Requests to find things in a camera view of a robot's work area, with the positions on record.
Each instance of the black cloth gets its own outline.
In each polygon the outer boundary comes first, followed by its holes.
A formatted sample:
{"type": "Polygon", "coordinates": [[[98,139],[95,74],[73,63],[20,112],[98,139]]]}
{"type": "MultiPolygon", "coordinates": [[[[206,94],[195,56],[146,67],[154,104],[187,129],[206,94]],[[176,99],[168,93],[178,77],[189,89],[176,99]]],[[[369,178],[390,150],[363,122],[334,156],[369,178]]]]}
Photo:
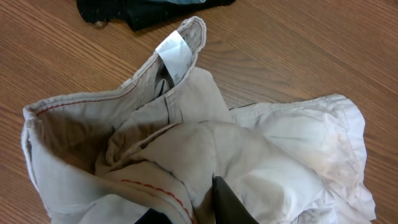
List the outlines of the black cloth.
{"type": "Polygon", "coordinates": [[[172,222],[163,213],[149,209],[141,218],[136,221],[136,224],[172,224],[172,222]]]}
{"type": "Polygon", "coordinates": [[[86,22],[108,22],[121,19],[132,30],[139,30],[154,24],[165,22],[177,16],[227,6],[235,0],[207,0],[199,4],[174,4],[171,2],[152,2],[149,0],[77,0],[80,15],[86,22]]]}
{"type": "Polygon", "coordinates": [[[217,224],[258,224],[222,177],[213,179],[212,193],[217,224]]]}

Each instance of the wooden table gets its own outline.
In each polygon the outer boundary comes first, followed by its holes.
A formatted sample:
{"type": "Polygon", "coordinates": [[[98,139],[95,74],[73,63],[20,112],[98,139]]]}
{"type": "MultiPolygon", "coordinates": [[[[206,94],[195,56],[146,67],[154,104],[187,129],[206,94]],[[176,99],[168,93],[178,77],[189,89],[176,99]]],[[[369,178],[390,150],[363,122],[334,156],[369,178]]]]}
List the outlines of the wooden table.
{"type": "MultiPolygon", "coordinates": [[[[375,223],[397,223],[398,2],[237,0],[196,15],[208,26],[197,65],[213,74],[230,107],[332,93],[357,104],[375,223]]],[[[97,30],[75,0],[0,1],[0,222],[49,222],[19,143],[22,108],[117,88],[181,21],[136,33],[122,22],[97,30]]]]}

